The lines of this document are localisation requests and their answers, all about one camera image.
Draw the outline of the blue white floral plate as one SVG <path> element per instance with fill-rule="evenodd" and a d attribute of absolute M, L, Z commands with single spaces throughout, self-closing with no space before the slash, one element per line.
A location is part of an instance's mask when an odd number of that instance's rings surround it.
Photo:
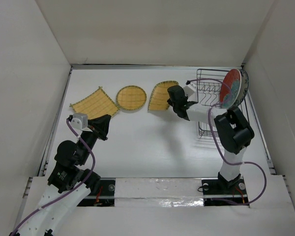
<path fill-rule="evenodd" d="M 243 69 L 239 69 L 240 75 L 241 75 L 241 85 L 240 85 L 240 90 L 238 92 L 238 96 L 233 103 L 234 106 L 239 106 L 242 101 L 245 99 L 247 92 L 248 92 L 248 87 L 249 87 L 249 76 L 247 72 Z"/>

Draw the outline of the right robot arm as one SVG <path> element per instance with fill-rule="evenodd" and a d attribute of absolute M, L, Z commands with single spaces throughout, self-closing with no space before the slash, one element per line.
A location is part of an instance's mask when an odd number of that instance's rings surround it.
<path fill-rule="evenodd" d="M 222 109 L 189 101 L 188 95 L 194 93 L 190 85 L 175 85 L 169 87 L 167 92 L 167 102 L 178 117 L 208 124 L 215 142 L 217 139 L 212 128 L 216 129 L 220 144 L 224 148 L 224 152 L 220 153 L 223 164 L 218 172 L 217 187 L 222 193 L 229 193 L 240 179 L 243 155 L 254 138 L 254 131 L 248 120 L 238 107 Z"/>

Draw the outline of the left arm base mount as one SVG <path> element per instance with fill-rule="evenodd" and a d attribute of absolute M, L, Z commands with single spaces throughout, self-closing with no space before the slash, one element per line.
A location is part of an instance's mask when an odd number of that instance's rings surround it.
<path fill-rule="evenodd" d="M 81 200 L 78 207 L 114 207 L 115 178 L 102 178 L 99 187 Z"/>

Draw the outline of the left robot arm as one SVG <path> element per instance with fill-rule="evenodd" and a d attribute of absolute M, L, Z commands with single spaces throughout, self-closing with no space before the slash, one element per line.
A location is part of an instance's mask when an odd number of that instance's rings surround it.
<path fill-rule="evenodd" d="M 12 236 L 54 236 L 75 207 L 87 195 L 99 191 L 101 177 L 93 170 L 92 152 L 97 140 L 107 140 L 110 115 L 88 119 L 74 113 L 66 124 L 77 138 L 65 140 L 57 148 L 56 162 L 37 209 L 25 217 L 11 232 Z"/>

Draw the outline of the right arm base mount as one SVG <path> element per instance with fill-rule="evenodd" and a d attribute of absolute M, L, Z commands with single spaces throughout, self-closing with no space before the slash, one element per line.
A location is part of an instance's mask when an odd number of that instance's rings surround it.
<path fill-rule="evenodd" d="M 204 206 L 244 206 L 248 205 L 248 195 L 241 175 L 227 182 L 220 174 L 217 178 L 204 178 L 197 189 L 203 194 Z"/>

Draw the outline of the red teal floral plate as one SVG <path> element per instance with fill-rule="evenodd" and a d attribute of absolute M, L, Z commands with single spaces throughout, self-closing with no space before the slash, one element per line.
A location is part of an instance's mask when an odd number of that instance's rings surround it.
<path fill-rule="evenodd" d="M 226 74 L 220 89 L 221 108 L 231 107 L 237 100 L 240 89 L 241 73 L 238 69 L 232 69 Z"/>

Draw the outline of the scoop-shaped bamboo tray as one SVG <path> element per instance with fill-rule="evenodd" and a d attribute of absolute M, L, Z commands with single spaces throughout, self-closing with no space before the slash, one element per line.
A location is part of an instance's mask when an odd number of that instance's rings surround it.
<path fill-rule="evenodd" d="M 166 111 L 169 108 L 167 100 L 169 99 L 169 94 L 167 89 L 178 85 L 177 81 L 163 81 L 155 85 L 152 90 L 148 110 L 149 111 Z"/>

